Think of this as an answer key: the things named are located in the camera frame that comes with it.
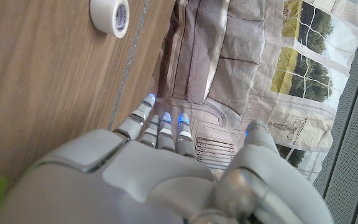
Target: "metal grille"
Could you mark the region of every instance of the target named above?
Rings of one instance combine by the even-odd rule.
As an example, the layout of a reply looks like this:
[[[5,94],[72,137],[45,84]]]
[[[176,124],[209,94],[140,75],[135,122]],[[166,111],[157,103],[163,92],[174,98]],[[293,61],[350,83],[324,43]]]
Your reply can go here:
[[[213,174],[226,170],[234,157],[234,145],[206,138],[197,138],[197,160],[209,167]]]
[[[334,142],[314,186],[325,196],[335,223],[352,223],[358,216],[358,48],[339,102]]]

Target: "blue led light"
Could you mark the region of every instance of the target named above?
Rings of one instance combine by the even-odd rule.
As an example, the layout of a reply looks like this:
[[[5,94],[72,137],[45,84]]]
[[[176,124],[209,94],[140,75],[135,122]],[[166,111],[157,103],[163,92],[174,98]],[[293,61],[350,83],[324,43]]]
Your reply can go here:
[[[149,93],[153,100],[155,100],[155,95],[153,93]]]
[[[183,119],[183,116],[180,114],[179,117],[178,117],[178,123],[182,122],[184,119]]]

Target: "gray fabric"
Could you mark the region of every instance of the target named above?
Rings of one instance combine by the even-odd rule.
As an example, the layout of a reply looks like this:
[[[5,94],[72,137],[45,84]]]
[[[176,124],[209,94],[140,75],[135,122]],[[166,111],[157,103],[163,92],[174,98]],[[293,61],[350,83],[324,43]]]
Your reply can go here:
[[[259,63],[265,43],[263,24],[228,17],[221,57]]]
[[[262,21],[265,17],[265,1],[230,0],[228,16],[248,21]]]
[[[209,97],[243,114],[257,64],[220,58]]]
[[[187,82],[190,74],[191,56],[195,41],[196,13],[200,1],[189,1],[185,9],[185,24],[183,38],[181,40],[180,51],[178,56],[178,65],[175,76],[175,88],[173,94],[186,96]]]
[[[188,101],[204,103],[207,79],[211,67],[214,67],[213,59],[219,56],[216,49],[220,49],[224,38],[224,26],[221,23],[222,17],[224,20],[227,18],[227,11],[223,11],[224,3],[224,1],[215,0],[200,2],[188,81]]]

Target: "tree photo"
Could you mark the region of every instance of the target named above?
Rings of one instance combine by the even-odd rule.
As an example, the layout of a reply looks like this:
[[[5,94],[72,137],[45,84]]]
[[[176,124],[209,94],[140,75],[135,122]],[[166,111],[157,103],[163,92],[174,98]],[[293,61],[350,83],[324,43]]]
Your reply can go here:
[[[329,14],[303,1],[286,1],[283,15],[283,37],[294,37],[319,54],[326,50],[324,38],[333,31]],[[282,47],[271,91],[324,102],[332,94],[332,86],[324,65]]]

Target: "robotic hand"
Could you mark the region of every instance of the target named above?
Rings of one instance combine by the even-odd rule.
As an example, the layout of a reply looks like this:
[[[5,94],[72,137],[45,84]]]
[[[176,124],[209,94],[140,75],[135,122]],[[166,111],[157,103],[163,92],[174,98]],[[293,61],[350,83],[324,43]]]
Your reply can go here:
[[[153,116],[148,95],[113,132],[95,130],[34,164],[0,208],[0,223],[332,223],[319,193],[250,123],[219,182],[198,162],[189,119]]]

